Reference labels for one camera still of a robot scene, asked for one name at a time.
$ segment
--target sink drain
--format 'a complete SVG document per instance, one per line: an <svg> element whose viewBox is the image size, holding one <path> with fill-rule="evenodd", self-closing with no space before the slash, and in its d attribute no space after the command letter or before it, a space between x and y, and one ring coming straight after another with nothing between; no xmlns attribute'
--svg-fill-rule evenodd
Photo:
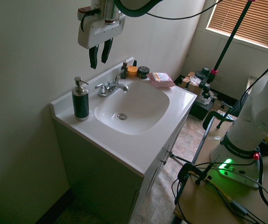
<svg viewBox="0 0 268 224"><path fill-rule="evenodd" d="M120 119L120 120L126 120L127 119L127 116L123 113L120 113L117 115L117 118Z"/></svg>

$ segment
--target floor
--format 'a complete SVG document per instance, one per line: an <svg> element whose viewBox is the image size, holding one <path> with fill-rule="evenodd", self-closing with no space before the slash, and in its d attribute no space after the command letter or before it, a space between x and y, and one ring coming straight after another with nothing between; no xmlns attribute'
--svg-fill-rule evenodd
<svg viewBox="0 0 268 224"><path fill-rule="evenodd" d="M218 110L221 102L216 100L211 110ZM205 133L202 121L189 115L178 139L173 153L191 161ZM174 215L174 196L171 184L184 162L169 158L159 174L152 189L135 214L131 224L170 224ZM96 214L77 199L59 216L54 224L106 224Z"/></svg>

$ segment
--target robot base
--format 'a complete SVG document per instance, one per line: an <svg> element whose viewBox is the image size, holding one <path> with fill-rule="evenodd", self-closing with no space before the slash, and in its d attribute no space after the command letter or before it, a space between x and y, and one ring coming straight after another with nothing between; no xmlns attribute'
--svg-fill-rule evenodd
<svg viewBox="0 0 268 224"><path fill-rule="evenodd" d="M213 150L211 150L211 152L210 152L211 161L214 161L218 155L219 155L219 157L216 160L216 162L220 162L220 163L224 163L228 159L231 159L231 161L228 160L230 162L226 162L226 163L231 163L231 164L249 164L249 163L254 161L253 159L251 159L251 160L242 159L242 158L230 153L221 144L219 144ZM215 166L222 168L221 164L216 164ZM229 171L227 172L225 170L218 170L218 173L221 176L226 177L226 178L231 179L231 180L234 180L234 181L237 181L239 183L245 184L245 185L252 187L252 188L257 189L259 187L253 181L247 179L246 177L243 177L243 175L246 175L246 176L251 177L252 179L254 179L256 181L258 180L259 170L260 170L258 161L255 161L255 163L250 165L250 166L232 166L232 165L224 166L224 164L223 164L223 169L229 170ZM240 173L241 175L237 175L237 174L232 173L230 171Z"/></svg>

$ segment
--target red button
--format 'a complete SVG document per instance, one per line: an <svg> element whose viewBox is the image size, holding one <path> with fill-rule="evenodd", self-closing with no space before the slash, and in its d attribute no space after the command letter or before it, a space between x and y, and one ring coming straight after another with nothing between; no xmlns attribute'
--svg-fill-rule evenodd
<svg viewBox="0 0 268 224"><path fill-rule="evenodd" d="M260 159L260 154L259 153L254 153L254 159L259 160Z"/></svg>

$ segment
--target vanity cabinet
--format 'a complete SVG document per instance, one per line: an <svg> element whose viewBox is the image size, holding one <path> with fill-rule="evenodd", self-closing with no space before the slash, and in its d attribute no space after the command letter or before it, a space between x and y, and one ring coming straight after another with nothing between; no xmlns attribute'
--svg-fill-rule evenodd
<svg viewBox="0 0 268 224"><path fill-rule="evenodd" d="M130 223L166 164L186 118L187 115L162 146L143 177L106 154L96 143L55 121L73 195L108 223Z"/></svg>
<svg viewBox="0 0 268 224"><path fill-rule="evenodd" d="M71 92L50 103L71 190L110 224L130 223L166 164L197 97L177 86L154 88L138 77L122 80L128 93L98 96L94 87L114 80L122 65L88 81L88 120L74 118ZM115 116L120 113L127 120Z"/></svg>

